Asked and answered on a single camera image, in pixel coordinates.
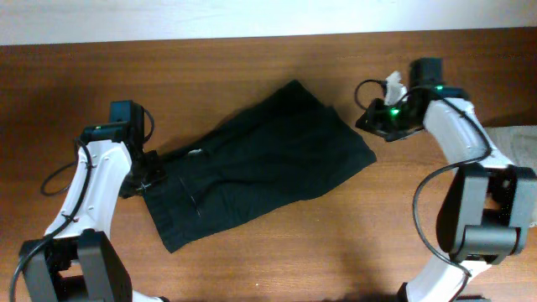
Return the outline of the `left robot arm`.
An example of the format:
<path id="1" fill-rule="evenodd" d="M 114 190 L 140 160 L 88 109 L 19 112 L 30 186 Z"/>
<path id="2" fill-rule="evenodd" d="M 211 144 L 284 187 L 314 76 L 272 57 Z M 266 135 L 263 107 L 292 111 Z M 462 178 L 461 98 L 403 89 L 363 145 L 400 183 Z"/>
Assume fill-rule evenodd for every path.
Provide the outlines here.
<path id="1" fill-rule="evenodd" d="M 108 121 L 76 138 L 76 172 L 63 205 L 43 237 L 20 248 L 9 300 L 19 278 L 32 301 L 155 300 L 133 289 L 110 241 L 117 200 L 143 195 L 166 176 L 157 153 L 143 148 L 152 136 L 144 123 L 152 120 L 136 102 L 112 102 Z"/>

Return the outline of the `black shorts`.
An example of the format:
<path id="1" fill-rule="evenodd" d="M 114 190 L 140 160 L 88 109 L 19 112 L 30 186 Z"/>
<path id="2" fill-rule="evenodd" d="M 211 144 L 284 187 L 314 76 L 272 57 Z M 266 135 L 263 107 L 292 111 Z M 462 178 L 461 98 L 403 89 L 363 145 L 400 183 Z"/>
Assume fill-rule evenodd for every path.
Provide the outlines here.
<path id="1" fill-rule="evenodd" d="M 336 110 L 291 81 L 161 158 L 143 199 L 169 253 L 281 206 L 318 198 L 376 162 Z"/>

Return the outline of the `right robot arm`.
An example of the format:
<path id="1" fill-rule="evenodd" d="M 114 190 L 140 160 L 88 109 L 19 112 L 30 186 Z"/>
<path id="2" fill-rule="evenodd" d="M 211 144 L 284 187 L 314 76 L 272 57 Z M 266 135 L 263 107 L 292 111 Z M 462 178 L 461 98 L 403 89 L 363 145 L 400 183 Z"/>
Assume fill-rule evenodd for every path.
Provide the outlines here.
<path id="1" fill-rule="evenodd" d="M 447 165 L 428 174 L 412 200 L 414 227 L 432 257 L 402 284 L 397 301 L 481 301 L 462 292 L 478 274 L 521 253 L 527 242 L 536 197 L 536 173 L 516 165 L 496 147 L 460 87 L 447 86 L 440 58 L 409 66 L 409 84 L 395 71 L 374 84 L 382 97 L 363 108 L 356 128 L 387 142 L 430 133 Z M 419 219 L 420 193 L 436 176 L 454 178 L 436 218 L 438 244 L 427 239 Z"/>

